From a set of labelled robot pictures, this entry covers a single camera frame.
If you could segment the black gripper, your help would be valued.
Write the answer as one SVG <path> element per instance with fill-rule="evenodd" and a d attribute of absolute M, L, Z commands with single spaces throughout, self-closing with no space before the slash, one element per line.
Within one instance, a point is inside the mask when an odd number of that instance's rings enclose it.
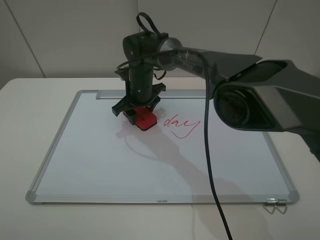
<path fill-rule="evenodd" d="M 135 125 L 137 113 L 131 110 L 146 107 L 153 111 L 160 102 L 159 94 L 166 91 L 166 86 L 163 83 L 153 84 L 154 67 L 151 65 L 127 66 L 115 73 L 125 82 L 125 96 L 112 107 L 112 112 L 115 116 L 126 112 L 131 125 Z"/>

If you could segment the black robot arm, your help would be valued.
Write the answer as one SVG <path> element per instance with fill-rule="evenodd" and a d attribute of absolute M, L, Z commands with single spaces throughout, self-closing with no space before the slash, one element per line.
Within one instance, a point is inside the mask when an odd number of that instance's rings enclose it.
<path fill-rule="evenodd" d="M 183 47 L 167 33 L 144 31 L 123 39 L 127 62 L 116 73 L 125 82 L 125 96 L 112 107 L 114 115 L 135 109 L 153 111 L 164 84 L 153 84 L 154 70 L 182 69 L 205 80 L 206 96 L 219 118 L 240 131 L 290 132 L 300 135 L 320 155 L 320 79 L 290 60 L 262 60 Z"/>

